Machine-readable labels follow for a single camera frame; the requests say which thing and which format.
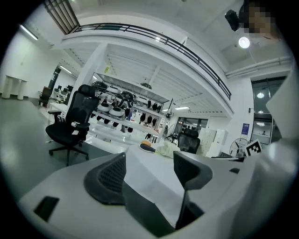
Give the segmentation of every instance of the black railing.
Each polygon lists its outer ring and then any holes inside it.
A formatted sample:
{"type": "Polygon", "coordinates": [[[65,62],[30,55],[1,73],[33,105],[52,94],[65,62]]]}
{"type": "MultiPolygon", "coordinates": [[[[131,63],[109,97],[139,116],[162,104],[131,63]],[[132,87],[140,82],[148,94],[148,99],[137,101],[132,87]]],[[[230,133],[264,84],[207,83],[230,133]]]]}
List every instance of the black railing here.
{"type": "Polygon", "coordinates": [[[161,33],[158,33],[156,31],[153,31],[153,30],[150,30],[147,28],[123,24],[123,23],[88,24],[88,25],[79,26],[79,28],[76,29],[75,32],[81,32],[81,31],[87,31],[87,30],[112,30],[112,31],[131,32],[131,33],[136,33],[139,35],[143,35],[143,36],[152,38],[157,42],[161,42],[167,46],[170,46],[170,47],[174,48],[175,50],[177,50],[178,52],[185,55],[186,57],[188,57],[190,60],[195,62],[199,67],[201,67],[206,73],[208,73],[209,76],[213,78],[213,80],[224,91],[224,93],[230,100],[230,96],[232,94],[230,93],[227,86],[220,79],[220,77],[216,74],[216,72],[207,63],[205,63],[198,55],[196,55],[193,51],[191,51],[186,46],[182,45],[181,43],[177,42],[176,40],[173,40],[170,37],[167,37],[161,33]]]}

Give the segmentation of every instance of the sign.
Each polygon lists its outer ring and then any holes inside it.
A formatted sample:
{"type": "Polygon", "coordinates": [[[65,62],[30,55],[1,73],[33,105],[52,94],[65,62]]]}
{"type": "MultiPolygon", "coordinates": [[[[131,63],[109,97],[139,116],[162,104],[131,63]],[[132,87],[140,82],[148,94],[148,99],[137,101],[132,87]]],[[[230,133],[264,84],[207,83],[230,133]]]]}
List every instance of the sign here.
{"type": "Polygon", "coordinates": [[[248,135],[248,131],[249,131],[249,124],[243,124],[242,134],[248,135]]]}

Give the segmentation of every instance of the gray floor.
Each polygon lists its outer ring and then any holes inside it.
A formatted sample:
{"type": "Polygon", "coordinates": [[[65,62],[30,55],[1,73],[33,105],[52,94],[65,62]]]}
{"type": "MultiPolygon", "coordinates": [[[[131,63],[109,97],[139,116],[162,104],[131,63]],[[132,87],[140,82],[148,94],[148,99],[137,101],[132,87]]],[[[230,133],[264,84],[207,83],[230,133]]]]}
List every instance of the gray floor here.
{"type": "MultiPolygon", "coordinates": [[[[58,169],[66,165],[66,151],[49,149],[60,147],[45,132],[48,120],[29,100],[0,98],[0,165],[7,184],[19,200],[58,169]]],[[[84,143],[80,148],[89,153],[90,160],[110,153],[84,143]]],[[[85,162],[85,156],[70,153],[70,165],[85,162]]]]}

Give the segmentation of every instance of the white cloth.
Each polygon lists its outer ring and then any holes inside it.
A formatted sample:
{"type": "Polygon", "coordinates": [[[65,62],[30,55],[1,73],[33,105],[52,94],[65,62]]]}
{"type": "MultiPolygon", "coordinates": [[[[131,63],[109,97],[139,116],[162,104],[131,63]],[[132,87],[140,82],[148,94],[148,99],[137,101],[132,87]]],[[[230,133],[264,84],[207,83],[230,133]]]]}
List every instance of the white cloth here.
{"type": "Polygon", "coordinates": [[[165,141],[163,146],[157,147],[157,152],[163,156],[173,159],[173,151],[181,151],[175,144],[165,141]]]}
{"type": "Polygon", "coordinates": [[[154,203],[166,220],[175,227],[185,190],[174,172],[173,160],[132,145],[126,151],[126,167],[124,181],[154,203]]]}

